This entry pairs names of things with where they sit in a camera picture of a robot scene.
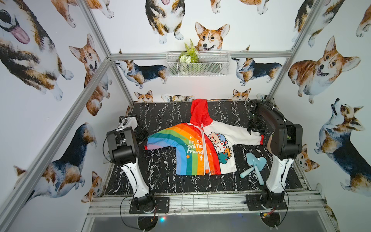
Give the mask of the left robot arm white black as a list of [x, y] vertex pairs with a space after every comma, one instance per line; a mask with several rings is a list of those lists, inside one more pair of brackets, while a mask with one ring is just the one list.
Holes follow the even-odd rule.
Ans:
[[134, 134], [138, 127], [135, 116], [119, 117], [119, 126], [106, 133], [107, 160], [119, 166], [125, 173], [133, 196], [130, 205], [132, 213], [152, 213], [157, 207], [154, 195], [142, 176], [139, 167], [139, 148]]

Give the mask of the rainbow kids hooded jacket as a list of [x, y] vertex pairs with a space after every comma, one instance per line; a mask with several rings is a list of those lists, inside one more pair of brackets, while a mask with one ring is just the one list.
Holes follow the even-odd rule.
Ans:
[[146, 150], [172, 147], [176, 151], [176, 174], [179, 176], [224, 175], [236, 172], [234, 145], [258, 146], [264, 136], [213, 120], [208, 102], [192, 102], [191, 119], [163, 129], [147, 139]]

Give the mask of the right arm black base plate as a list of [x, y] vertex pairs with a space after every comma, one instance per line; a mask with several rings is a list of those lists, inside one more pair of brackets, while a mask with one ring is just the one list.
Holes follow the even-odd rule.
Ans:
[[259, 194], [246, 195], [245, 203], [250, 211], [264, 211], [264, 210], [286, 210], [288, 205], [285, 201], [285, 193], [274, 193], [272, 196], [263, 196]]

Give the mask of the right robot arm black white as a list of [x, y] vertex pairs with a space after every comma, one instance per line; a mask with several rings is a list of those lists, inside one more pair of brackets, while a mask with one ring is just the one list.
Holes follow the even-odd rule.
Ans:
[[257, 195], [255, 200], [248, 199], [248, 207], [254, 210], [288, 209], [288, 203], [284, 200], [286, 179], [291, 165], [301, 153], [302, 126], [287, 120], [269, 101], [253, 100], [249, 110], [253, 115], [253, 124], [249, 128], [251, 132], [264, 133], [261, 124], [272, 129], [267, 149], [273, 155], [273, 161], [261, 195]]

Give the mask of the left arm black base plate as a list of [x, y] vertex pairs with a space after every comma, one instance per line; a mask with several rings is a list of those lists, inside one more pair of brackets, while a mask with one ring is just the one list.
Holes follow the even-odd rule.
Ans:
[[170, 198], [155, 197], [148, 199], [145, 197], [134, 198], [130, 203], [130, 214], [154, 214], [169, 213]]

